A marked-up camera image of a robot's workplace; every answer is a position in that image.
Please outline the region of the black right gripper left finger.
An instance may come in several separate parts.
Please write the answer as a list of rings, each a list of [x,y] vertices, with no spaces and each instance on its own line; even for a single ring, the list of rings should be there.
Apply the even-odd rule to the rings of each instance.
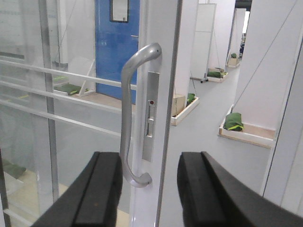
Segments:
[[[122,193],[121,158],[94,152],[66,192],[33,224],[35,227],[114,227]]]

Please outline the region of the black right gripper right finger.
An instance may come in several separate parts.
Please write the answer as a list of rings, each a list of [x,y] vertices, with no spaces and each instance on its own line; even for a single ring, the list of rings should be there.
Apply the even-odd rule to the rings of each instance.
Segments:
[[[241,183],[207,152],[183,152],[177,173],[186,227],[301,227],[302,217]]]

